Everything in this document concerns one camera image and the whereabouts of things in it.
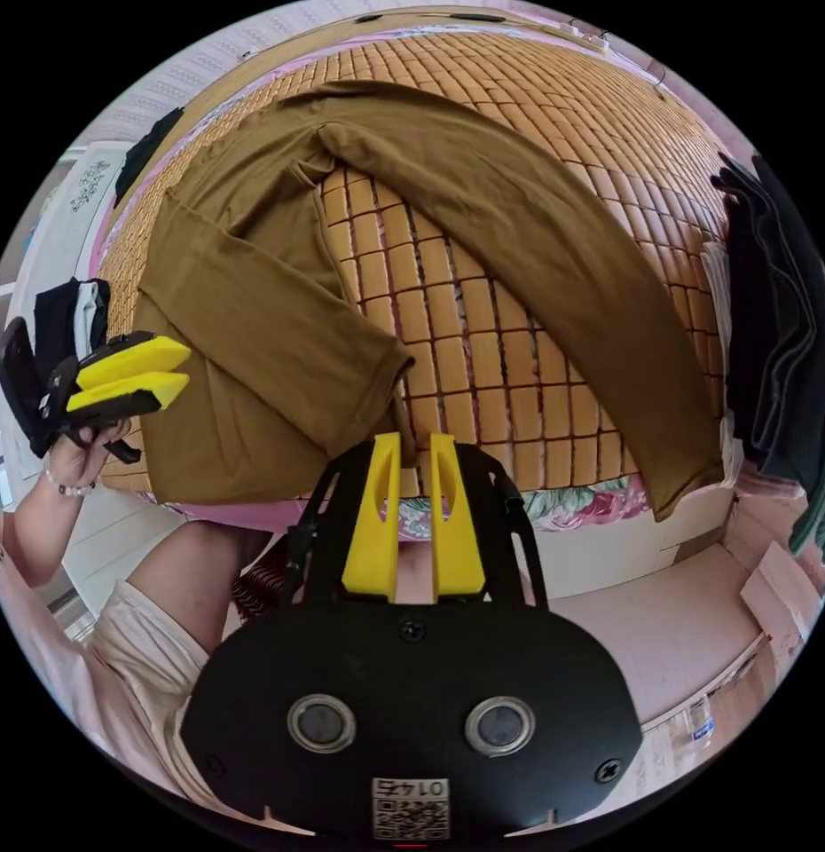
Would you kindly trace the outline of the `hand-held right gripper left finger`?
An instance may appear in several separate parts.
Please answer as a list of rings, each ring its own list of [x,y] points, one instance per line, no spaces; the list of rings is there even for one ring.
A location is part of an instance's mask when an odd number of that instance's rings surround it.
[[[351,596],[392,604],[397,590],[400,435],[376,436],[367,461],[342,585]]]

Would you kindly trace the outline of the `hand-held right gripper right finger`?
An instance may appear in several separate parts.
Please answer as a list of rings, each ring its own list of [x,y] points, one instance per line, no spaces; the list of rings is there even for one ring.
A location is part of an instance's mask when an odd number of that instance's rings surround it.
[[[483,592],[483,563],[454,438],[430,439],[433,595],[437,603]]]

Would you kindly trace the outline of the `person's left hand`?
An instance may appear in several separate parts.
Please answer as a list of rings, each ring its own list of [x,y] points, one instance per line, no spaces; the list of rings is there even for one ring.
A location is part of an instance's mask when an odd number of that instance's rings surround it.
[[[83,497],[98,481],[110,455],[109,446],[126,437],[130,420],[102,429],[85,427],[75,437],[60,437],[44,464],[51,486],[67,497]]]

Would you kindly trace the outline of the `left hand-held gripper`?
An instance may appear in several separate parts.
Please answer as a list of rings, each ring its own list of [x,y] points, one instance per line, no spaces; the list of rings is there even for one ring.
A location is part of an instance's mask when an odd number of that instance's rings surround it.
[[[31,453],[42,460],[62,436],[167,409],[189,383],[188,375],[171,371],[190,354],[165,335],[121,335],[82,359],[69,355],[43,378],[18,317],[0,338],[0,386]]]

